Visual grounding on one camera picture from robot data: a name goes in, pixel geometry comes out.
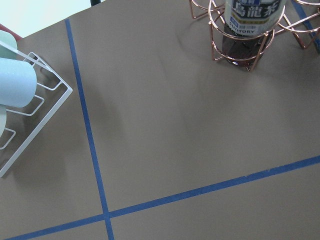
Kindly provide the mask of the blue cup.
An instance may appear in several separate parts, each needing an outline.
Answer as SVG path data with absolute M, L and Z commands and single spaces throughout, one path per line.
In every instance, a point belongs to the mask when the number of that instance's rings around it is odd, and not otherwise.
M 37 75 L 25 61 L 0 59 L 0 103 L 23 108 L 33 99 L 37 88 Z

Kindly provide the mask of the white cup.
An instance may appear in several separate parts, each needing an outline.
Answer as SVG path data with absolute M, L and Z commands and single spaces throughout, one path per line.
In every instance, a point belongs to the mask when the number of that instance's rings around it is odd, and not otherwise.
M 7 122 L 7 109 L 5 106 L 0 106 L 0 137 L 2 136 Z

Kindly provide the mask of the drink bottle front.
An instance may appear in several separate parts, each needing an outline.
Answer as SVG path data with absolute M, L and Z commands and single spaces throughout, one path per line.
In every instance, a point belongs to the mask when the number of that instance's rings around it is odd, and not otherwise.
M 227 0 L 224 9 L 224 31 L 236 37 L 251 38 L 272 29 L 279 21 L 285 0 Z M 247 67 L 261 47 L 263 37 L 250 40 L 222 38 L 222 52 L 229 63 Z

